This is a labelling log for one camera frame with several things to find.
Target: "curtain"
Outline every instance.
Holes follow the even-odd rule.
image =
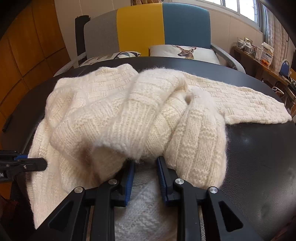
[[[279,72],[283,60],[287,57],[289,36],[279,20],[266,8],[265,42],[274,48],[272,68]]]

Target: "metal rivet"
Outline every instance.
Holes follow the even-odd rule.
[[[216,188],[216,187],[210,187],[210,188],[209,188],[209,191],[210,191],[211,193],[217,193],[217,192],[218,192],[218,188]]]
[[[83,191],[83,188],[82,187],[76,187],[74,189],[74,192],[76,192],[76,193],[82,193],[82,191]]]
[[[110,185],[115,185],[115,184],[117,183],[117,180],[116,180],[116,179],[110,179],[110,180],[108,181],[108,183],[109,183]]]
[[[175,183],[179,184],[179,185],[182,185],[184,183],[184,180],[182,178],[177,178],[175,180]]]

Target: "knitted sweater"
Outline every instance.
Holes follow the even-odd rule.
[[[225,124],[290,120],[283,103],[260,92],[171,69],[139,74],[124,64],[60,79],[29,153],[48,162],[27,176],[35,226],[76,186],[100,185],[129,157],[145,168],[136,173],[129,206],[115,213],[116,240],[168,240],[176,217],[162,206],[150,166],[156,157],[164,155],[195,186],[219,187]]]

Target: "blue gripper pad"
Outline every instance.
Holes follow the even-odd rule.
[[[161,161],[160,161],[159,157],[157,158],[156,163],[157,163],[157,174],[158,174],[161,197],[162,197],[165,205],[168,205],[167,185],[165,182],[163,168],[162,168]]]
[[[26,159],[26,158],[28,158],[28,155],[18,155],[18,156],[15,158],[15,160],[17,160],[17,159]]]
[[[131,163],[128,176],[126,179],[126,188],[125,188],[125,198],[124,198],[124,204],[125,206],[128,204],[130,198],[131,198],[131,190],[133,187],[133,176],[135,174],[135,163]]]

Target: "desk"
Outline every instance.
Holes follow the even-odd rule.
[[[279,73],[273,69],[271,66],[267,66],[263,64],[260,60],[257,60],[254,58],[253,55],[246,53],[245,51],[239,49],[238,47],[233,47],[234,50],[234,58],[238,61],[241,62],[241,56],[246,56],[250,61],[253,62],[254,65],[257,66],[257,72],[255,78],[258,80],[262,80],[262,75],[264,72],[267,72],[269,75],[272,77],[276,78],[278,81],[280,81],[282,84],[284,84],[286,87],[288,86],[288,82],[283,79]]]
[[[70,69],[30,90],[12,114],[5,133],[1,133],[4,149],[23,151],[30,146],[36,126],[44,116],[48,95],[58,79],[78,77],[102,66],[130,64],[137,71],[168,68],[250,87],[280,101],[262,81],[225,66],[202,61],[170,57],[120,58]],[[265,240],[271,240],[296,210],[295,146],[293,122],[263,125],[240,123],[227,125],[227,172],[221,187],[226,197],[243,213]]]

